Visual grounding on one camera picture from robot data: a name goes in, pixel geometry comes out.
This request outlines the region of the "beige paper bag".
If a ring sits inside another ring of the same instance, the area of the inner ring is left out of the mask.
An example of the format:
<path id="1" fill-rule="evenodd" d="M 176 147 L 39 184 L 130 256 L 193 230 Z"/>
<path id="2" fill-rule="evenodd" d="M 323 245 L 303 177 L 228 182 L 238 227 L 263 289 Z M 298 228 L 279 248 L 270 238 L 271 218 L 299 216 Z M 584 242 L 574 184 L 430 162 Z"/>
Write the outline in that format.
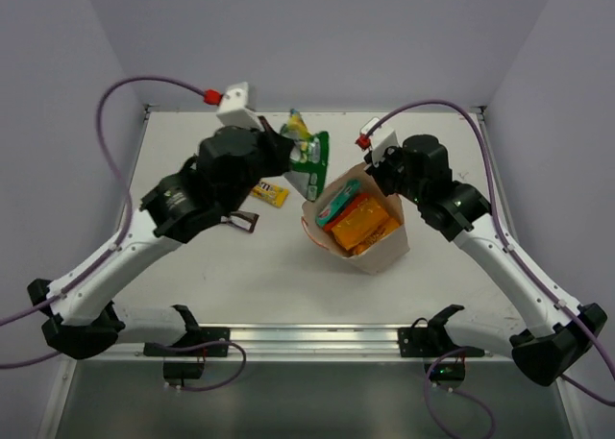
<path id="1" fill-rule="evenodd" d="M 340 258 L 346 264 L 352 265 L 364 273 L 376 275 L 405 255 L 409 251 L 409 245 L 400 197 L 397 195 L 384 196 L 375 180 L 366 173 L 365 168 L 366 165 L 364 163 L 351 167 L 336 180 L 328 184 L 315 202 L 305 201 L 302 205 L 301 223 L 306 236 L 321 250 L 324 250 L 331 256 Z M 334 241 L 332 235 L 326 233 L 316 223 L 317 214 L 345 183 L 351 179 L 359 180 L 361 188 L 365 189 L 369 195 L 374 196 L 400 224 L 395 231 L 385 236 L 383 240 L 377 241 L 358 256 L 345 253 Z"/>

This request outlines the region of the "brown chocolate bar wrapper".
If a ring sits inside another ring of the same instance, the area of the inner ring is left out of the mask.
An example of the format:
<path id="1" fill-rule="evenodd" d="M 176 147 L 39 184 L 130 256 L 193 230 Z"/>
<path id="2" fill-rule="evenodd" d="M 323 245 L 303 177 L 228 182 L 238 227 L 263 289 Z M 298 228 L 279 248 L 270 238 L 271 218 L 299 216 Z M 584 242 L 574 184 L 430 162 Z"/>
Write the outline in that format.
<path id="1" fill-rule="evenodd" d="M 223 217 L 221 223 L 243 230 L 247 233 L 252 233 L 256 228 L 258 220 L 259 215 L 257 213 L 239 210 Z"/>

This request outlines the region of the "orange snack bag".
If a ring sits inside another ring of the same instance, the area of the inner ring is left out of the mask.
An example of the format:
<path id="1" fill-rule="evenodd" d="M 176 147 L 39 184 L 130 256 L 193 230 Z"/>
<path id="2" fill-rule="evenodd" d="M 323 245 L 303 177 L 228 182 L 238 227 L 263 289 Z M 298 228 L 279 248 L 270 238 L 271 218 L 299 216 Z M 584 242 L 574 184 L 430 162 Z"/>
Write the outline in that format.
<path id="1" fill-rule="evenodd" d="M 381 225 L 375 228 L 363 240 L 361 240 L 353 249 L 352 254 L 359 256 L 363 252 L 369 250 L 373 245 L 386 238 L 389 234 L 400 227 L 400 223 L 393 217 L 389 217 Z"/>
<path id="2" fill-rule="evenodd" d="M 332 225 L 333 237 L 346 251 L 352 250 L 389 218 L 386 209 L 369 194 L 359 195 L 348 209 Z"/>

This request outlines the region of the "green snack pouch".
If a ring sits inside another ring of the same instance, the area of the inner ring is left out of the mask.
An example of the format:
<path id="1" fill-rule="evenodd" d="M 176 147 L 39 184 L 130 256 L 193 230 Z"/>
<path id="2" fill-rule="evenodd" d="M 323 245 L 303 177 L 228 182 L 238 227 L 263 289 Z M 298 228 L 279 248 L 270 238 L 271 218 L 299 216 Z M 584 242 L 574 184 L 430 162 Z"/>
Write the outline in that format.
<path id="1" fill-rule="evenodd" d="M 311 133 L 302 114 L 296 109 L 289 111 L 280 134 L 294 143 L 286 179 L 307 201 L 316 201 L 326 185 L 330 134 L 327 131 Z"/>

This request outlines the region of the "yellow m&m's packet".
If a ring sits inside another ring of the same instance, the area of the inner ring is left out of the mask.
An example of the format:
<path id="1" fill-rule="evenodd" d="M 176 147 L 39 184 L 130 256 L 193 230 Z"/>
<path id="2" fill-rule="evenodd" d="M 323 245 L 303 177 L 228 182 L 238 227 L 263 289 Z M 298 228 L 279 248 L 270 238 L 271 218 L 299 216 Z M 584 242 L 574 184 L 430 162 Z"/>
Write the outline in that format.
<path id="1" fill-rule="evenodd" d="M 272 183 L 260 181 L 252 188 L 250 195 L 272 207 L 281 208 L 289 195 L 289 190 Z"/>

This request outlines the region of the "teal fox's candy bag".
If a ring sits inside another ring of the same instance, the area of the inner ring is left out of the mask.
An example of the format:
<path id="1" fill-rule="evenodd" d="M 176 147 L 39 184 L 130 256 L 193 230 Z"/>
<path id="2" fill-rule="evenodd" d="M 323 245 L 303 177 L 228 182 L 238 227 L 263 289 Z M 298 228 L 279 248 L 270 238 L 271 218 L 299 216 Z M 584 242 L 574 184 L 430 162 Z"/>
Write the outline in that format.
<path id="1" fill-rule="evenodd" d="M 343 210 L 354 200 L 361 188 L 357 179 L 346 181 L 345 185 L 337 191 L 333 198 L 321 209 L 315 218 L 318 227 L 324 229 L 334 221 Z"/>

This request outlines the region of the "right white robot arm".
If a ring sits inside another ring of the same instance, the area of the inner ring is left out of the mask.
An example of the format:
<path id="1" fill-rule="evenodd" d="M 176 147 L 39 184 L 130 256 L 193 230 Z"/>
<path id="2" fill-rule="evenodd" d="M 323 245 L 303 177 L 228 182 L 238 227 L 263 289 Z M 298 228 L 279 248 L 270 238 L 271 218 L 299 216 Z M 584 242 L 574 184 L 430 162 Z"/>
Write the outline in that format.
<path id="1" fill-rule="evenodd" d="M 384 195 L 416 205 L 425 223 L 474 260 L 521 317 L 488 324 L 461 305 L 449 305 L 423 332 L 434 352 L 471 347 L 509 357 L 531 381 L 549 386 L 592 347 L 607 320 L 604 310 L 557 285 L 504 230 L 489 201 L 454 180 L 447 149 L 436 137 L 381 143 L 365 162 Z"/>

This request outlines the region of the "orange fox's candy bag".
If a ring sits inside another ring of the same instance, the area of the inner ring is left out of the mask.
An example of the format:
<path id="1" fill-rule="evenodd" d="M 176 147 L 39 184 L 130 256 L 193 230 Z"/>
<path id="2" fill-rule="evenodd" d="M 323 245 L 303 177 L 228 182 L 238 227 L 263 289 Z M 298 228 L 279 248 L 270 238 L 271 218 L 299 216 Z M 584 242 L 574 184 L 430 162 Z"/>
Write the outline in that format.
<path id="1" fill-rule="evenodd" d="M 337 214 L 329 223 L 327 223 L 322 230 L 324 232 L 330 232 L 333 227 L 347 217 L 362 201 L 368 199 L 367 193 L 358 194 L 353 201 L 347 205 L 339 214 Z"/>

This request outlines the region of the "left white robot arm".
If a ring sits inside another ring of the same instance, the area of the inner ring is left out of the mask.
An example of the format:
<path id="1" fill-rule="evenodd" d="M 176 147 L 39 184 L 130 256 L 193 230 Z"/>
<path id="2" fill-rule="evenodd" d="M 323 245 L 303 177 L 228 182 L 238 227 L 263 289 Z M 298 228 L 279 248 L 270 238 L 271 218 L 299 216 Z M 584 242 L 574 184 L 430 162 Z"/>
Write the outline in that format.
<path id="1" fill-rule="evenodd" d="M 181 355 L 203 343 L 187 306 L 138 308 L 115 297 L 149 266 L 222 224 L 261 179 L 289 170 L 294 141 L 259 121 L 260 129 L 225 126 L 203 139 L 197 154 L 160 180 L 90 258 L 58 280 L 29 284 L 33 305 L 47 317 L 41 329 L 50 348 L 87 359 L 122 343 Z"/>

